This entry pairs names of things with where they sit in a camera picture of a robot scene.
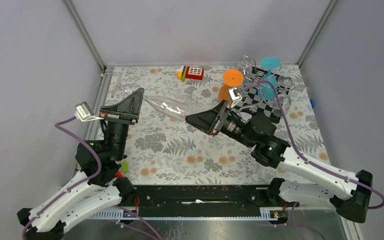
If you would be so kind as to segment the orange wine glass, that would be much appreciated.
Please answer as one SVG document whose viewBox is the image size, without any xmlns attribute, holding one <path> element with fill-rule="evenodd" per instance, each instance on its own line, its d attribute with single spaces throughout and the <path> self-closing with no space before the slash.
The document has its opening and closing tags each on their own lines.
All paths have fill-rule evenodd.
<svg viewBox="0 0 384 240">
<path fill-rule="evenodd" d="M 229 89 L 240 86 L 244 81 L 244 76 L 239 70 L 231 68 L 224 72 L 222 79 L 224 84 L 218 92 L 217 100 L 219 103 L 223 100 L 230 102 Z"/>
</svg>

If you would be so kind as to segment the clear champagne flute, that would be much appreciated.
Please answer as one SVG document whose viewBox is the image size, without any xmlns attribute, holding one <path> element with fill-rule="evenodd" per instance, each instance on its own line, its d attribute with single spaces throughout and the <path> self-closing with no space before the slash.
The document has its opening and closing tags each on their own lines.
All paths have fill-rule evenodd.
<svg viewBox="0 0 384 240">
<path fill-rule="evenodd" d="M 115 85 L 114 85 L 114 88 L 113 88 L 113 90 L 112 90 L 112 92 L 111 92 L 111 98 L 114 98 L 115 95 L 116 95 L 116 93 L 119 91 L 121 82 L 122 82 L 122 76 L 119 75 L 119 76 L 117 77 L 117 81 L 116 81 L 116 83 L 115 83 Z"/>
</svg>

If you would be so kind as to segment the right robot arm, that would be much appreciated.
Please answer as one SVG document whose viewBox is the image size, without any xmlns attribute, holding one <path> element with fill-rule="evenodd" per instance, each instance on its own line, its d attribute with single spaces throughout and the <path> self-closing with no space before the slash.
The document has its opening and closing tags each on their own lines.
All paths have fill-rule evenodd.
<svg viewBox="0 0 384 240">
<path fill-rule="evenodd" d="M 273 179 L 267 190 L 267 201 L 273 206 L 283 202 L 324 206 L 341 217 L 365 223 L 373 183 L 373 175 L 366 171 L 347 171 L 316 161 L 295 150 L 289 142 L 274 135 L 276 126 L 263 113 L 255 113 L 243 123 L 231 111 L 226 100 L 203 112 L 187 115 L 185 121 L 215 136 L 223 133 L 238 143 L 251 148 L 251 157 L 264 167 L 282 169 L 299 175 L 309 183 L 293 183 Z"/>
</svg>

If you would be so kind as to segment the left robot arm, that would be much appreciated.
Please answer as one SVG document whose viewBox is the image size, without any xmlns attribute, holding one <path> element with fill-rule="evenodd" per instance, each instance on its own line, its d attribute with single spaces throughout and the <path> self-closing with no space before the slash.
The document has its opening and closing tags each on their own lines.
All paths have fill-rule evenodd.
<svg viewBox="0 0 384 240">
<path fill-rule="evenodd" d="M 135 200 L 135 187 L 119 176 L 129 127 L 138 122 L 143 103 L 142 87 L 116 104 L 104 105 L 94 114 L 86 102 L 75 106 L 71 120 L 99 121 L 104 138 L 78 138 L 75 159 L 80 169 L 50 199 L 35 208 L 17 212 L 24 240 L 60 240 L 72 227 L 95 213 Z"/>
</svg>

